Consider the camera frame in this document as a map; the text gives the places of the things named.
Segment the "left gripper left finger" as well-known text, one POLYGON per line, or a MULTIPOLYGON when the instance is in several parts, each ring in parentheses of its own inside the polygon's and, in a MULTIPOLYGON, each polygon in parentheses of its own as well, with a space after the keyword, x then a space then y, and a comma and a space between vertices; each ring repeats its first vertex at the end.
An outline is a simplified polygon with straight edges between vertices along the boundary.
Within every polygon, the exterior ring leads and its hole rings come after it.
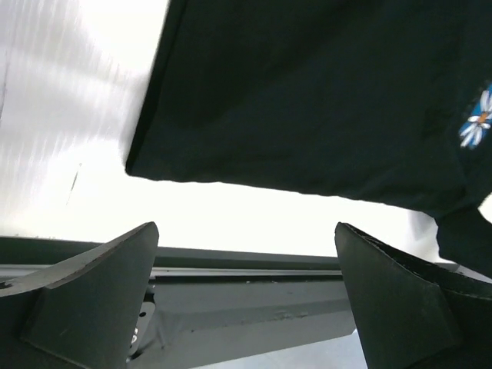
POLYGON ((3 368, 124 368, 158 248, 148 222, 1 284, 3 368))

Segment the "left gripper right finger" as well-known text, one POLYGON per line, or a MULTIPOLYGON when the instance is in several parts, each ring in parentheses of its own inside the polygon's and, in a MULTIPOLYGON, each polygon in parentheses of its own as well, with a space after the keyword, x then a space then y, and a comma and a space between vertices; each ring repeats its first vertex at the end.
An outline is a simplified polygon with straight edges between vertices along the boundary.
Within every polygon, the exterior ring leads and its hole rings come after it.
POLYGON ((347 223, 337 256, 369 368, 491 366, 491 285, 393 248, 347 223))

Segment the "black daisy print t-shirt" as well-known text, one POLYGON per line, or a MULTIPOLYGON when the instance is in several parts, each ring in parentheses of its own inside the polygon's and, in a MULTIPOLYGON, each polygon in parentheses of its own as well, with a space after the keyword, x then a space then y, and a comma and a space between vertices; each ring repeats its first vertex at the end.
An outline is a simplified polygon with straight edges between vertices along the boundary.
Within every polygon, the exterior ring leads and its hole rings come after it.
POLYGON ((128 175, 419 211, 491 274, 489 1, 172 1, 128 175))

